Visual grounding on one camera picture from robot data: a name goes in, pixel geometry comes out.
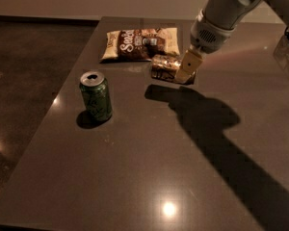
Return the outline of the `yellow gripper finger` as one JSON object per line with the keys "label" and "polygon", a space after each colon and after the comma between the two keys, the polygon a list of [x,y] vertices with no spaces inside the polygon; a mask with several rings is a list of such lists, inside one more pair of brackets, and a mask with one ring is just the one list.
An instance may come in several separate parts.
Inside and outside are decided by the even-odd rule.
{"label": "yellow gripper finger", "polygon": [[176,83],[193,83],[198,68],[203,62],[203,57],[198,52],[187,50],[181,61],[181,65],[175,73]]}

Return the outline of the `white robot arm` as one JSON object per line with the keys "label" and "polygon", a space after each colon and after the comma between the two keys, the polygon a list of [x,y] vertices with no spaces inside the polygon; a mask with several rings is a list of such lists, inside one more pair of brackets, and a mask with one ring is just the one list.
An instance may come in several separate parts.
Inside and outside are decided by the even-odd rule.
{"label": "white robot arm", "polygon": [[208,0],[190,31],[190,46],[174,80],[186,84],[204,60],[230,39],[246,14],[265,2],[289,30],[289,0]]}

